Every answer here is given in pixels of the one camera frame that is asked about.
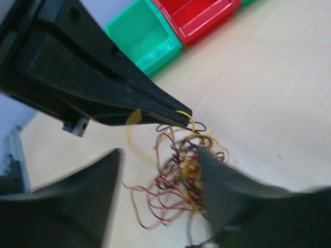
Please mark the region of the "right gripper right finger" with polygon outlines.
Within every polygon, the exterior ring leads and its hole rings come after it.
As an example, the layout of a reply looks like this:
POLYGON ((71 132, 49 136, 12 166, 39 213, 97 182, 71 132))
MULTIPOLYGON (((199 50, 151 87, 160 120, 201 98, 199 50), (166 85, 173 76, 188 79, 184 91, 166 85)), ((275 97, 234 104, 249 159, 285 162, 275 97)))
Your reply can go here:
POLYGON ((330 247, 330 187, 293 192, 263 184, 198 148, 219 247, 330 247))

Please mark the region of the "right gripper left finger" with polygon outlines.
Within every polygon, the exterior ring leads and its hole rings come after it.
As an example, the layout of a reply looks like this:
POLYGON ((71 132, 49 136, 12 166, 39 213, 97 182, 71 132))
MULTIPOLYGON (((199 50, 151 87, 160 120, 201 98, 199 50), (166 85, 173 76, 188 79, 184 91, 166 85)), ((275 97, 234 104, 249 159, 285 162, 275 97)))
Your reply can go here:
POLYGON ((1 196, 1 247, 101 247, 121 149, 29 194, 1 196))

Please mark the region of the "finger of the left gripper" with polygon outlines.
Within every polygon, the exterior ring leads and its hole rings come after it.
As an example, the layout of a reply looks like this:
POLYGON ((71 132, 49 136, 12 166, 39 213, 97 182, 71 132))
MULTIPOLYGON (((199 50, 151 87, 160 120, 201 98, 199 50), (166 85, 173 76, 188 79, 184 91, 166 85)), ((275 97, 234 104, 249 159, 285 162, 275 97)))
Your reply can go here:
POLYGON ((84 129, 186 127, 192 110, 160 89, 109 39, 80 1, 1 1, 1 93, 84 129))

